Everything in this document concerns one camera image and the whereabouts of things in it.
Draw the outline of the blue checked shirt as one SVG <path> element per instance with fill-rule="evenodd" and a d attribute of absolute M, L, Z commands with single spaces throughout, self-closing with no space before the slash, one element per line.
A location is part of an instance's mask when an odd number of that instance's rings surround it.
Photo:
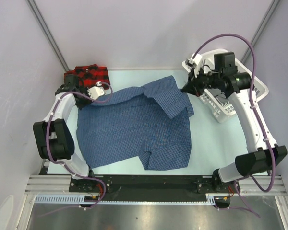
<path fill-rule="evenodd" d="M 91 168 L 138 157 L 145 170 L 188 166 L 192 138 L 189 97 L 168 76 L 113 93 L 78 113 L 77 141 Z"/>

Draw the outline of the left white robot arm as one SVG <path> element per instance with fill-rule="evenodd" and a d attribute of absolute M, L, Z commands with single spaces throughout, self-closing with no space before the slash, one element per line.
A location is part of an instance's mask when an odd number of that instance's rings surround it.
<path fill-rule="evenodd" d="M 64 84 L 55 92 L 55 102 L 48 115 L 33 124 L 39 156 L 64 168 L 73 179 L 80 180 L 80 187 L 92 191 L 96 179 L 91 167 L 84 160 L 75 137 L 68 128 L 68 119 L 92 101 L 81 96 L 88 95 L 88 88 L 75 74 L 64 77 Z"/>

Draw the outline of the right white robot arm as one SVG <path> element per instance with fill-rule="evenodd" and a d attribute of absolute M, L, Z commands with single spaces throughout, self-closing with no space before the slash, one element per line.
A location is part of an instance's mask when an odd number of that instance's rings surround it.
<path fill-rule="evenodd" d="M 220 90 L 233 106 L 241 124 L 247 154 L 239 155 L 234 162 L 213 172 L 212 188 L 224 192 L 229 182 L 271 172 L 271 182 L 263 192 L 271 190 L 276 166 L 288 151 L 278 145 L 269 131 L 258 105 L 256 76 L 235 58 L 233 52 L 217 49 L 203 54 L 193 54 L 182 66 L 188 72 L 182 92 L 201 97 L 209 89 Z"/>

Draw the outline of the grey shirt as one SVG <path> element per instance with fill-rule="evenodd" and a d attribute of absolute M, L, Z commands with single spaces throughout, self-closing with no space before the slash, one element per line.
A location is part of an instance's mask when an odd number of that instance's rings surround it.
<path fill-rule="evenodd" d="M 222 107 L 226 107 L 230 104 L 229 99 L 223 92 L 219 92 L 214 98 L 221 104 Z"/>

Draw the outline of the red black plaid shirt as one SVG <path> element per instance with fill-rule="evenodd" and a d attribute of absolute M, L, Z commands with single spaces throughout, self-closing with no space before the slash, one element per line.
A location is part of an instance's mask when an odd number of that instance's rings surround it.
<path fill-rule="evenodd" d="M 84 87 L 91 88 L 99 81 L 110 85 L 107 67 L 98 66 L 97 64 L 89 66 L 76 66 L 74 70 L 65 72 L 64 78 L 70 74 L 78 76 L 79 83 Z"/>

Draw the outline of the white plastic basket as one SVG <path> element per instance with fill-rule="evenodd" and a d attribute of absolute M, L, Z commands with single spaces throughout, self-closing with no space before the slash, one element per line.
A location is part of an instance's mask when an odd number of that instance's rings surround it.
<path fill-rule="evenodd" d="M 214 55 L 225 53 L 226 49 L 215 49 L 205 53 L 202 53 L 202 63 L 201 67 L 204 68 L 204 72 L 214 69 Z M 254 80 L 254 91 L 257 101 L 262 100 L 268 95 L 268 87 L 257 77 Z M 212 112 L 213 117 L 220 123 L 227 121 L 228 119 L 236 115 L 235 109 L 230 103 L 226 107 L 222 107 L 221 104 L 214 98 L 221 90 L 219 89 L 205 89 L 204 93 L 199 97 L 203 104 L 205 104 Z"/>

